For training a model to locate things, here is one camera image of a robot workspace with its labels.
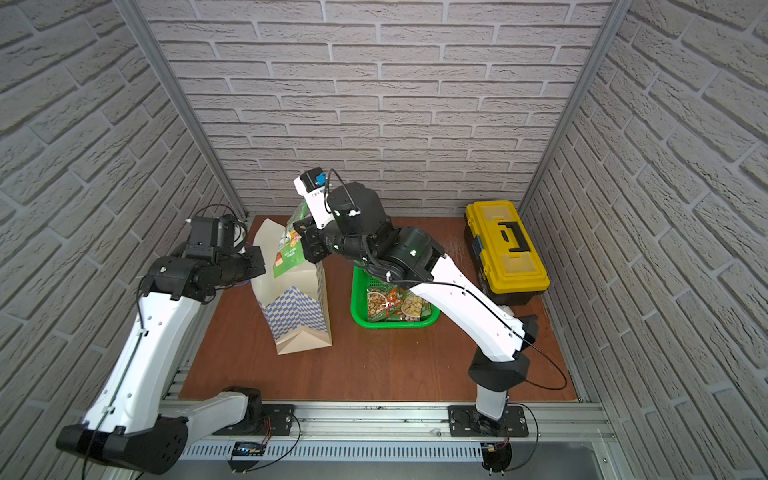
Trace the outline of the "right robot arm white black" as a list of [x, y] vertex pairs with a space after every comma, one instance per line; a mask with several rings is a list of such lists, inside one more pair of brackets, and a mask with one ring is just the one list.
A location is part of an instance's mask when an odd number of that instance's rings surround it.
[[509, 390], [527, 377], [530, 362], [523, 352], [535, 342], [528, 322], [486, 296], [426, 231], [394, 226], [376, 192], [363, 184], [332, 188], [325, 173], [313, 169], [295, 178], [294, 186], [310, 212], [294, 225], [306, 259], [341, 256], [437, 307], [477, 346], [469, 368], [477, 413], [500, 420]]

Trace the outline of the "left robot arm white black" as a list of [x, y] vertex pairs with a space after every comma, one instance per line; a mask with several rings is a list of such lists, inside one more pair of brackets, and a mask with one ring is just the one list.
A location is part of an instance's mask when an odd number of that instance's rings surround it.
[[264, 424], [260, 393], [247, 387], [204, 401], [161, 404], [201, 307], [218, 291], [265, 272], [260, 248], [248, 245], [246, 227], [235, 215], [188, 222], [187, 241], [158, 258], [141, 279], [136, 319], [102, 393], [80, 423], [58, 434], [57, 449], [84, 463], [161, 475], [190, 443], [219, 431], [256, 432]]

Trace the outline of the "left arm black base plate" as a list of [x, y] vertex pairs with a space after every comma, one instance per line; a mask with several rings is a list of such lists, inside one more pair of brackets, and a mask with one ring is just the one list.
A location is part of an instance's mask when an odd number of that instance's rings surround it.
[[261, 436], [287, 437], [292, 433], [293, 404], [266, 404], [249, 406], [240, 422], [213, 433], [214, 436]]

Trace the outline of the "white blue checkered paper bag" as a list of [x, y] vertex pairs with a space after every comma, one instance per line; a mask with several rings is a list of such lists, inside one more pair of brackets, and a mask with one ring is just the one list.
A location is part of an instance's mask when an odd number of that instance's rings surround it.
[[323, 266], [305, 259], [298, 268], [274, 277], [273, 264], [285, 226], [271, 219], [262, 222], [253, 244], [262, 250], [266, 273], [251, 281], [279, 355], [332, 345]]

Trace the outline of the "green condiment packet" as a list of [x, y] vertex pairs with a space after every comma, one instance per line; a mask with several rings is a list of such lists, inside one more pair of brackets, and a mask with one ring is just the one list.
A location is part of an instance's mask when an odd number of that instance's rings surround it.
[[301, 235], [294, 227], [294, 223], [304, 220], [308, 215], [309, 209], [307, 204], [302, 201], [287, 221], [285, 229], [278, 242], [278, 250], [273, 264], [273, 274], [275, 278], [298, 268], [305, 262]]

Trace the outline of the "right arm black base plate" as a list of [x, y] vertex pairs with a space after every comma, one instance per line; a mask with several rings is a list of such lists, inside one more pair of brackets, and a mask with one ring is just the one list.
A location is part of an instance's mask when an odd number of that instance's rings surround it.
[[525, 438], [529, 429], [524, 409], [508, 404], [499, 420], [480, 414], [472, 405], [447, 407], [448, 426], [452, 437], [510, 437]]

